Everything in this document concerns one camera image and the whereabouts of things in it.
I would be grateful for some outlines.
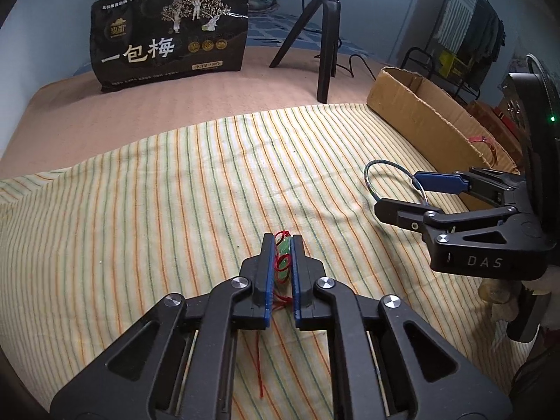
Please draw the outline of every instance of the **lamp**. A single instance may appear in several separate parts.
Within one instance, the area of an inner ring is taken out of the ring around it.
[[[321,29],[321,55],[318,66],[317,100],[327,104],[330,78],[335,77],[337,72],[338,33],[341,23],[340,0],[311,0],[305,6],[301,16],[276,53],[270,68],[275,68],[280,64],[293,42],[321,6],[323,7],[323,26]]]

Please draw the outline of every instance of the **metal screw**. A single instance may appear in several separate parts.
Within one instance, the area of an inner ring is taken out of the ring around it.
[[[383,304],[387,308],[398,308],[400,306],[400,298],[396,295],[387,295],[383,297]]]
[[[170,293],[163,299],[163,304],[165,306],[170,306],[171,308],[178,306],[183,301],[183,297],[178,293]]]
[[[334,287],[334,279],[329,278],[328,276],[322,276],[317,280],[317,286],[321,289],[331,289]]]
[[[249,285],[249,280],[244,276],[236,276],[231,280],[231,285],[236,289],[243,289]]]

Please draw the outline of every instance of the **striped cloth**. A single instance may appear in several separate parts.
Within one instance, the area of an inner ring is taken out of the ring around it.
[[[374,158],[432,167],[365,105],[245,114],[135,142],[72,168],[0,183],[0,345],[45,407],[168,292],[207,293],[259,253],[265,232],[300,233],[307,254],[357,293],[396,293],[504,390],[528,346],[491,349],[478,280],[437,274],[418,234],[379,223],[362,170]],[[379,167],[378,191],[416,200]],[[429,195],[447,212],[453,196]],[[323,332],[287,310],[240,335],[236,419],[332,417]]]

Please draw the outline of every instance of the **brown bed sheet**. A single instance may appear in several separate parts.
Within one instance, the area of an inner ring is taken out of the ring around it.
[[[248,47],[240,72],[204,74],[102,94],[93,72],[41,88],[0,160],[0,179],[72,166],[153,134],[221,117],[317,104],[315,52],[292,49],[270,69],[276,47]],[[339,64],[348,65],[340,55]],[[377,75],[382,65],[369,60]],[[372,79],[339,68],[329,103],[365,103]]]

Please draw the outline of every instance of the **black package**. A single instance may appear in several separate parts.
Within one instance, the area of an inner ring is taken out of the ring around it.
[[[247,27],[247,0],[100,0],[91,65],[102,91],[239,71]]]

